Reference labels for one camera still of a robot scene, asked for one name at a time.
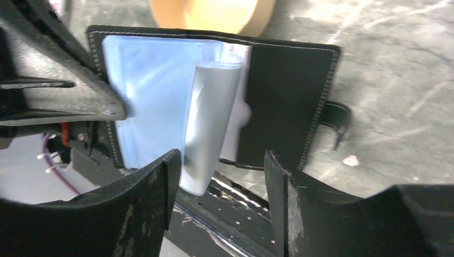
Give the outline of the black leather card holder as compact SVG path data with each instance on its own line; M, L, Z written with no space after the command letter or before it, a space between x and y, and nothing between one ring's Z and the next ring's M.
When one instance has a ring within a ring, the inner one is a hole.
M180 187L203 195L219 162L262 170L266 151L303 170L316 129L338 145L351 109L329 100L341 49L190 29L96 26L97 73L126 105L107 122L117 168L181 152Z

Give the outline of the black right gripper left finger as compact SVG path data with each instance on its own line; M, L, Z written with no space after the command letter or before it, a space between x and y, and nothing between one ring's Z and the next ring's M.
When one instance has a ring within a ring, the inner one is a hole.
M180 171L173 149L69 201L1 200L1 256L159 256Z

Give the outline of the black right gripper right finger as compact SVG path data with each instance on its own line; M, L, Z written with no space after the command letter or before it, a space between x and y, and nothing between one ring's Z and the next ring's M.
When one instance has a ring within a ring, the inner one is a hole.
M453 186L400 184L359 198L264 155L277 256L453 256Z

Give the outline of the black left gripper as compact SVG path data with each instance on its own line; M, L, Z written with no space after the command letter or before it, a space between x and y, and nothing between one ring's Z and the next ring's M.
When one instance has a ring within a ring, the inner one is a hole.
M124 176L108 149L105 123L78 121L125 118L122 99L49 3L1 1L1 150L15 138L41 135L37 158L47 173L75 188L64 176L71 166L104 186Z

